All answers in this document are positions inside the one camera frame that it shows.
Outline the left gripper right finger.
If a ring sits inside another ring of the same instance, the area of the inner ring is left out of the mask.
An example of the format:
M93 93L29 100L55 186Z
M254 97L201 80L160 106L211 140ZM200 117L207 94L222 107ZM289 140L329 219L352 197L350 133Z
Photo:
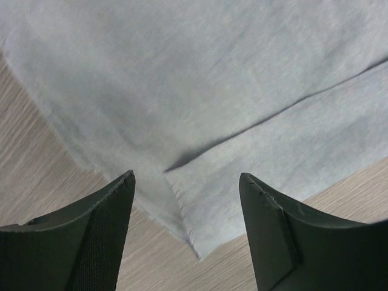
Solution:
M259 291L387 289L387 221L330 215L249 173L239 194Z

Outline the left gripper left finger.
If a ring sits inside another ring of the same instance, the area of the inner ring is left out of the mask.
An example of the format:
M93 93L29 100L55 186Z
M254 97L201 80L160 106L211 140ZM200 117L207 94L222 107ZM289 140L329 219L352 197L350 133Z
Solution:
M1 227L1 290L115 290L135 194L129 170L26 224Z

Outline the grey long sleeve shirt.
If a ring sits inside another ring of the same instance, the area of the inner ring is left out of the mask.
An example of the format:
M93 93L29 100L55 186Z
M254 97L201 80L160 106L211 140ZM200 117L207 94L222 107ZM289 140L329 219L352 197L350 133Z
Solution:
M305 200L387 156L386 1L2 1L1 48L199 258L245 233L243 172Z

